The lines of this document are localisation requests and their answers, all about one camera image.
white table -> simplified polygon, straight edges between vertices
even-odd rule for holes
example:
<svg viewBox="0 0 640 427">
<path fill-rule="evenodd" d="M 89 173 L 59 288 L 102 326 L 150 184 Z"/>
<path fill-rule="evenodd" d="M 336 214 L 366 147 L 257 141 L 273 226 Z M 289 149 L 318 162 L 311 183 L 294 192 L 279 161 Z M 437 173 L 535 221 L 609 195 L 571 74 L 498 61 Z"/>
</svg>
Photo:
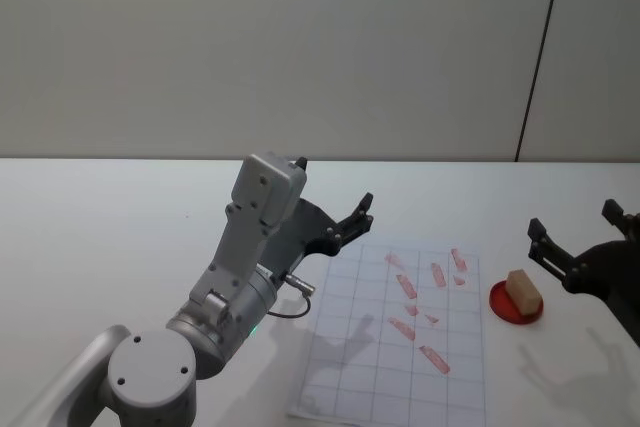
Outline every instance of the white table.
<svg viewBox="0 0 640 427">
<path fill-rule="evenodd" d="M 165 324 L 213 256 L 239 165 L 0 161 L 0 425 L 104 328 Z M 334 217 L 371 191 L 377 234 L 478 247 L 488 426 L 600 427 L 601 415 L 636 425 L 640 350 L 604 304 L 564 292 L 527 258 L 526 230 L 537 216 L 574 254 L 618 238 L 600 209 L 613 197 L 640 211 L 640 166 L 310 162 L 307 173 L 303 196 Z M 313 280 L 321 262 L 307 259 L 300 275 Z M 486 305 L 488 288 L 515 268 L 545 299 L 532 326 L 506 324 Z M 199 383 L 195 425 L 312 425 L 285 415 L 305 326 L 265 319 L 221 375 Z M 609 368 L 588 328 L 618 346 L 636 386 Z M 549 382 L 544 392 L 521 371 L 523 349 Z M 104 413 L 96 425 L 117 421 Z"/>
</svg>

paper sheet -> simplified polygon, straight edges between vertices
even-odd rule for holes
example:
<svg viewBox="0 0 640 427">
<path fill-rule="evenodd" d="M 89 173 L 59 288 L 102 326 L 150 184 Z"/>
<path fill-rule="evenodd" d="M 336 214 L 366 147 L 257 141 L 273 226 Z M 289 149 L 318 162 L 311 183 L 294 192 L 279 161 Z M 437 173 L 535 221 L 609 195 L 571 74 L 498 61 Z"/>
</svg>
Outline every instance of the paper sheet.
<svg viewBox="0 0 640 427">
<path fill-rule="evenodd" d="M 479 258 L 363 240 L 332 258 L 289 413 L 358 426 L 484 427 Z"/>
</svg>

yellow sponge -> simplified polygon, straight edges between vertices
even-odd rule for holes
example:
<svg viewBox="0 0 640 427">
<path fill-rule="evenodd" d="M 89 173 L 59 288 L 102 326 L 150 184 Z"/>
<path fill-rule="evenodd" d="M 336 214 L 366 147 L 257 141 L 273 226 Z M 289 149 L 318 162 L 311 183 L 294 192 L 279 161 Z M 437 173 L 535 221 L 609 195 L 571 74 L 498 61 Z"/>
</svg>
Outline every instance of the yellow sponge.
<svg viewBox="0 0 640 427">
<path fill-rule="evenodd" d="M 505 289 L 521 315 L 535 314 L 540 308 L 542 296 L 524 270 L 509 272 Z"/>
</svg>

